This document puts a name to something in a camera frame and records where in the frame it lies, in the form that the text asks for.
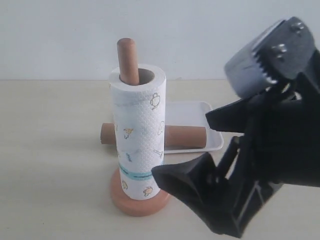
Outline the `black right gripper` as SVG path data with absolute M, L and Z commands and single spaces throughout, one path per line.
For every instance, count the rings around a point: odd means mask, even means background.
M 210 129 L 234 133 L 217 166 L 224 235 L 240 238 L 285 184 L 320 185 L 320 77 L 300 73 L 205 114 Z

